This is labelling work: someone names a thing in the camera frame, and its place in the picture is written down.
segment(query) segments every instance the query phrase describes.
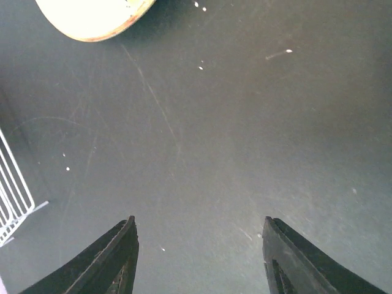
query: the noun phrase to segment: dark tabletop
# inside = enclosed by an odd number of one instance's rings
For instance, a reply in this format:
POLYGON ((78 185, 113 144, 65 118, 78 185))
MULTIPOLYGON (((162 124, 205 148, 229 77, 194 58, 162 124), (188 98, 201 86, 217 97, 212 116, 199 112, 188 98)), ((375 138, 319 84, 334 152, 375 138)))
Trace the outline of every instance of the dark tabletop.
POLYGON ((50 201, 0 249, 9 292, 134 215, 134 293, 268 293, 265 216, 392 293, 391 2, 198 3, 83 43, 1 1, 0 126, 50 201))

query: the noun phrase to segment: dish rack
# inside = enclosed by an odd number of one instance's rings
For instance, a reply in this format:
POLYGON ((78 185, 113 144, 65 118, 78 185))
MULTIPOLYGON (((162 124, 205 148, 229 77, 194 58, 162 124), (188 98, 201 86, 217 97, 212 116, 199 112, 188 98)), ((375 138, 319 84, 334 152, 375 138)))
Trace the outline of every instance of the dish rack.
POLYGON ((7 140, 0 129, 0 247, 13 240, 12 234, 36 206, 7 140))

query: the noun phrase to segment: black table surface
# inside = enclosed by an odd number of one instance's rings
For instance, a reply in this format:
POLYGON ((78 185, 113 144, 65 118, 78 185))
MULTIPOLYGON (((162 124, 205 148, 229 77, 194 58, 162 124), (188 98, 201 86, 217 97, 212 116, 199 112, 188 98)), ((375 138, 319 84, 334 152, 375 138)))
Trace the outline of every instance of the black table surface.
POLYGON ((134 215, 134 293, 268 293, 265 216, 392 293, 391 2, 198 4, 83 43, 1 1, 0 126, 50 201, 0 249, 9 292, 134 215))

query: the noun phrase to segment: wire rack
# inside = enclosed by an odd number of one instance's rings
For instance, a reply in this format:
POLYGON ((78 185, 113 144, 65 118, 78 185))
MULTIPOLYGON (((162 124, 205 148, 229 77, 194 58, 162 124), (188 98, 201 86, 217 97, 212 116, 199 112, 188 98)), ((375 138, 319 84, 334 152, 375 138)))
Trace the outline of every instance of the wire rack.
POLYGON ((0 129, 0 247, 13 240, 12 234, 34 211, 36 206, 26 181, 0 129))

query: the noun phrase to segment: white wire rack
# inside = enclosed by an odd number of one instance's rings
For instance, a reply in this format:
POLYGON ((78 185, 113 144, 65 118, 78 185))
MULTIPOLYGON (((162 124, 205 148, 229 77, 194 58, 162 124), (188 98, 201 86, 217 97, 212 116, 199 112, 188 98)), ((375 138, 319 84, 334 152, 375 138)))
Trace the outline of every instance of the white wire rack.
POLYGON ((0 129, 0 247, 13 240, 12 234, 34 211, 36 206, 11 149, 0 129))

